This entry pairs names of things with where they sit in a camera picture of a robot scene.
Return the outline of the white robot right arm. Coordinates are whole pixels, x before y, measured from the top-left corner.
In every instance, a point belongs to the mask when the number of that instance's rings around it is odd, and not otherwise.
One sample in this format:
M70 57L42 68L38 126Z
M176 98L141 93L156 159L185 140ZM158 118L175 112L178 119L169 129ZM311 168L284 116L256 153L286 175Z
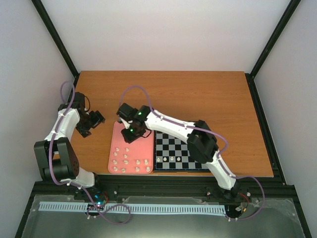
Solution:
M223 197L233 200L239 193L236 175L224 162L217 145L217 135L210 130L203 120L183 121L169 117L149 106L140 109L122 104L117 112L119 122L125 129L121 134L127 143L142 137L146 130L160 131L171 135L187 144L190 156L198 163L204 164L215 177L218 186L223 189Z

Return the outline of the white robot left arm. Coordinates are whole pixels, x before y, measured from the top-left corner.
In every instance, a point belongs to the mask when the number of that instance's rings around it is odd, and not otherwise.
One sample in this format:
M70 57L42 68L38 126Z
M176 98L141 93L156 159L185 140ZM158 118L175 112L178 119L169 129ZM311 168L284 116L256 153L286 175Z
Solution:
M96 183L95 173L80 167L70 143L75 130L86 138L91 135L90 129L105 121L99 111L88 111L85 107L86 99L84 94L76 92L69 103L59 106L51 132L43 141L34 144L34 152L43 181L84 187L85 193L96 200L102 196L103 187Z

